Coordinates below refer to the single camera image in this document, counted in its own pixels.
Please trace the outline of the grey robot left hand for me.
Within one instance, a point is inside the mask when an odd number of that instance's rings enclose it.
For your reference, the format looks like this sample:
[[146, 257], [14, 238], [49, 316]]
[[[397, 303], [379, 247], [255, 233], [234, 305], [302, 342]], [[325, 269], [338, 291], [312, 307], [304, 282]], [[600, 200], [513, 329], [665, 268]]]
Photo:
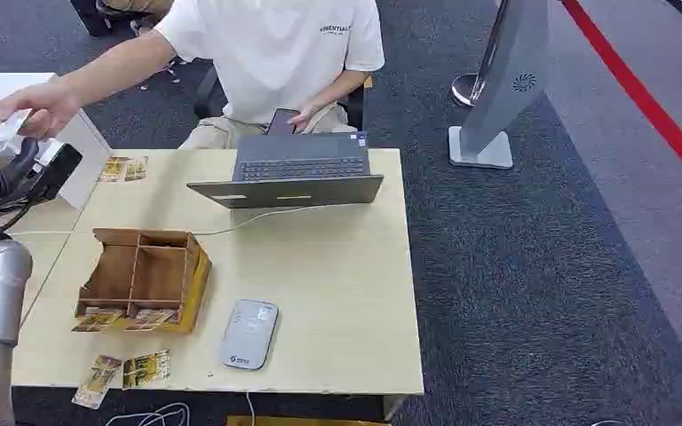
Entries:
[[38, 139], [25, 138], [20, 153], [0, 168], [0, 202], [55, 199], [82, 159], [69, 144], [51, 142], [42, 150]]

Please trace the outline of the person's left hand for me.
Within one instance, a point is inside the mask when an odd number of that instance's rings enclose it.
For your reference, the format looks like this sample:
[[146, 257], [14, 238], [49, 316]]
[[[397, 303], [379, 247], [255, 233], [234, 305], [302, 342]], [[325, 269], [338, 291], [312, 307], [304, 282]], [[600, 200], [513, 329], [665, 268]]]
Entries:
[[287, 124], [293, 126], [295, 131], [302, 132], [320, 110], [321, 106], [317, 103], [308, 102], [301, 107], [297, 115], [287, 121]]

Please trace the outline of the person's right hand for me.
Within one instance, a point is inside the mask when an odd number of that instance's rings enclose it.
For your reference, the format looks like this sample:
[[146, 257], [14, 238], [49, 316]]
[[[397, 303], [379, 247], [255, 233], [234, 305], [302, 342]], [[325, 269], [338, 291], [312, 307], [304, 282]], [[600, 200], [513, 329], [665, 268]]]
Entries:
[[18, 133], [31, 138], [52, 138], [81, 107], [80, 99], [59, 80], [34, 84], [0, 100], [0, 125], [17, 111], [29, 110]]

